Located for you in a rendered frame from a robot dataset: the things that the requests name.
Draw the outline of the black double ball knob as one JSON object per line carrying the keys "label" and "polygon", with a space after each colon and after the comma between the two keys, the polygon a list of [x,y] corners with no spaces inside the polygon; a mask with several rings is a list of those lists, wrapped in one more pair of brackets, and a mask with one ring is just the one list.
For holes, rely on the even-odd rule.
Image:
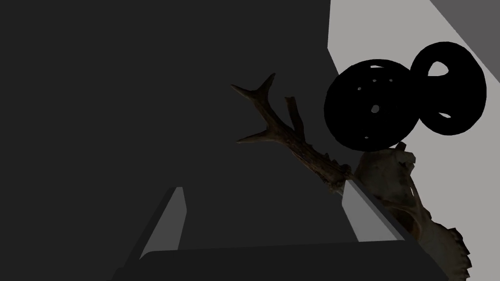
{"label": "black double ball knob", "polygon": [[330,133],[352,150],[374,152],[398,144],[422,122],[453,136],[483,114],[487,85],[483,69],[459,44],[430,44],[410,68],[383,59],[351,65],[330,85],[324,119]]}

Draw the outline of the deer skull with antlers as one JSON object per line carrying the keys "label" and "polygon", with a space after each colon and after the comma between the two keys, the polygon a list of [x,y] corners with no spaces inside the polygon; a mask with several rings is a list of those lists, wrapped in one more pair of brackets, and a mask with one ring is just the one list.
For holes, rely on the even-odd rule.
{"label": "deer skull with antlers", "polygon": [[320,154],[306,142],[304,124],[298,113],[294,97],[285,99],[292,120],[286,125],[273,111],[268,93],[274,74],[271,74],[254,91],[233,85],[238,94],[249,99],[266,122],[265,131],[245,137],[241,143],[274,141],[288,147],[310,170],[317,174],[330,191],[346,194],[348,182],[363,185],[440,267],[448,281],[467,281],[472,264],[469,251],[460,232],[436,223],[422,205],[420,196],[411,178],[416,158],[405,151],[400,142],[395,148],[363,153],[357,169],[340,165]]}

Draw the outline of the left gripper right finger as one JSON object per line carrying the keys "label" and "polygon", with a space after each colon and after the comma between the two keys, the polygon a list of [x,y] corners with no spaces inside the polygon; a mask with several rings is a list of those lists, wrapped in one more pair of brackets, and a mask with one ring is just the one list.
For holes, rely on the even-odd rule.
{"label": "left gripper right finger", "polygon": [[415,242],[413,236],[357,180],[345,181],[342,207],[359,242]]}

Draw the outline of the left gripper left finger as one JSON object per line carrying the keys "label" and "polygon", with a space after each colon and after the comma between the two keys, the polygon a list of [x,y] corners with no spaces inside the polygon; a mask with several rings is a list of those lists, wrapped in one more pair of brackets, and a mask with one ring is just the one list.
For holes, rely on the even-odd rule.
{"label": "left gripper left finger", "polygon": [[134,245],[132,260],[149,252],[178,250],[186,215],[183,187],[168,189]]}

